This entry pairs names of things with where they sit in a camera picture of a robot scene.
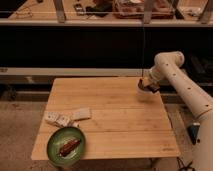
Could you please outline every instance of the white object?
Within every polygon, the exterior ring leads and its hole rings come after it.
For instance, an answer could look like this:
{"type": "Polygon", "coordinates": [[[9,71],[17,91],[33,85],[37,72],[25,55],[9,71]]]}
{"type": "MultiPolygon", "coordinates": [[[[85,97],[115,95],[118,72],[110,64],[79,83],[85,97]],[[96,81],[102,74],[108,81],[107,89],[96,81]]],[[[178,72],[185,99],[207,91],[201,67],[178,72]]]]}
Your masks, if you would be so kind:
{"type": "Polygon", "coordinates": [[[181,52],[159,53],[149,77],[153,82],[166,77],[201,123],[193,167],[196,171],[210,171],[213,170],[213,98],[178,68],[183,63],[181,52]]]}
{"type": "Polygon", "coordinates": [[[91,112],[89,108],[79,108],[72,111],[72,120],[83,120],[83,119],[90,119],[91,112]]]}
{"type": "Polygon", "coordinates": [[[64,116],[64,115],[60,115],[60,117],[58,118],[56,123],[60,127],[66,127],[66,126],[71,126],[72,125],[72,121],[71,121],[70,117],[64,116]]]}
{"type": "Polygon", "coordinates": [[[73,121],[70,119],[70,117],[60,115],[58,113],[45,113],[44,119],[47,123],[58,127],[66,127],[73,124],[73,121]]]}
{"type": "Polygon", "coordinates": [[[44,119],[47,123],[52,124],[52,125],[57,125],[57,120],[59,118],[58,113],[45,113],[44,119]]]}

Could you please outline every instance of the floor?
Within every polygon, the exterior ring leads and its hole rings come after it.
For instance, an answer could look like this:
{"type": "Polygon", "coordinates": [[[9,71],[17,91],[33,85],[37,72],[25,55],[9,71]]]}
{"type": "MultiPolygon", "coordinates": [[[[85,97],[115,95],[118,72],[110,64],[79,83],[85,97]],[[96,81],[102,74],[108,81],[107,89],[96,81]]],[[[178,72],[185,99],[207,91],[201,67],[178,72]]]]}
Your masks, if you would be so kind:
{"type": "MultiPolygon", "coordinates": [[[[49,91],[1,91],[0,98],[0,170],[1,171],[54,171],[48,161],[30,159],[33,143],[45,109],[49,91]]],[[[193,146],[186,132],[186,126],[193,122],[193,116],[182,101],[171,100],[173,96],[162,95],[165,108],[174,129],[181,151],[181,159],[189,163],[193,146]]],[[[73,171],[177,171],[176,158],[163,158],[155,168],[144,169],[149,160],[87,160],[79,161],[73,171]]]]}

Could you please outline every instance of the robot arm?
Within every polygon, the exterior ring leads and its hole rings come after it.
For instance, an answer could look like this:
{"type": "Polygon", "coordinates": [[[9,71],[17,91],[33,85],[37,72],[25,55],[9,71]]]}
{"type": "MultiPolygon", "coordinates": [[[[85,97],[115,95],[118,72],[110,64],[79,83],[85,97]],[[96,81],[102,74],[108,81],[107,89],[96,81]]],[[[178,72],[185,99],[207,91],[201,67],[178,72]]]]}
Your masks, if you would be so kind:
{"type": "Polygon", "coordinates": [[[179,67],[184,63],[181,52],[159,53],[155,65],[149,69],[140,88],[156,91],[156,83],[168,79],[177,93],[201,123],[196,144],[194,167],[196,171],[213,170],[213,98],[187,77],[179,67]]]}

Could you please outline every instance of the glass cabinet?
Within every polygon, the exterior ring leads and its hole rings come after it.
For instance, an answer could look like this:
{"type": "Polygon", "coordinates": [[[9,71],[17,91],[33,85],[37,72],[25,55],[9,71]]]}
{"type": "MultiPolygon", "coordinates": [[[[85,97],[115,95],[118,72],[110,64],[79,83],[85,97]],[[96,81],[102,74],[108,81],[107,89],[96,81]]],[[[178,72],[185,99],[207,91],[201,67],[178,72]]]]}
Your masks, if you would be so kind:
{"type": "Polygon", "coordinates": [[[213,0],[1,0],[0,77],[140,76],[176,50],[212,60],[212,9],[213,0]]]}

